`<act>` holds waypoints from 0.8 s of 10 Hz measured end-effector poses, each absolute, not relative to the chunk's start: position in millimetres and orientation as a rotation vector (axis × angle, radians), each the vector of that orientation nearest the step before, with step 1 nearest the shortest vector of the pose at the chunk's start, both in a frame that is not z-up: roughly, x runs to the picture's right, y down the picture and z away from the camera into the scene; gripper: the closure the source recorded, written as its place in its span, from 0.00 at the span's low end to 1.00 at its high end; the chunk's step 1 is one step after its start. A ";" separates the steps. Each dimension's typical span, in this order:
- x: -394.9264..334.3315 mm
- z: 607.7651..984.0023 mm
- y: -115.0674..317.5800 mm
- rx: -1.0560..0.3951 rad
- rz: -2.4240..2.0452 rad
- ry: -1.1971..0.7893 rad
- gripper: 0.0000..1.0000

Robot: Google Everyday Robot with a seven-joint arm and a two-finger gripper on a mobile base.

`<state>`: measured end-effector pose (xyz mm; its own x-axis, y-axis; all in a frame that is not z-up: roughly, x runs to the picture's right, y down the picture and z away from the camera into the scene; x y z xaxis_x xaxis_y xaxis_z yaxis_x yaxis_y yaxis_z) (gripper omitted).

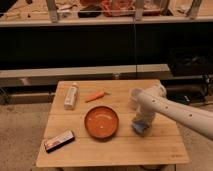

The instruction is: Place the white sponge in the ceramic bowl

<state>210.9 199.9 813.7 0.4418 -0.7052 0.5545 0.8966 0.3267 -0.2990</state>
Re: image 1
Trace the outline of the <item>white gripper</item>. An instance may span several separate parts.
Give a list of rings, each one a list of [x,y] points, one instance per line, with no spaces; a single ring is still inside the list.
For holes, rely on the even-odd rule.
[[[151,124],[155,118],[155,113],[149,109],[139,106],[136,110],[136,116],[133,118],[133,122],[145,122],[151,127]]]

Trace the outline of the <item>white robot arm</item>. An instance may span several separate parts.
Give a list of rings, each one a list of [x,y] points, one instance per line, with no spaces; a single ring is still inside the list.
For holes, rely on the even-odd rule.
[[[159,113],[213,141],[213,112],[173,102],[166,94],[162,84],[130,91],[130,100],[137,112],[132,120],[133,129],[144,134]]]

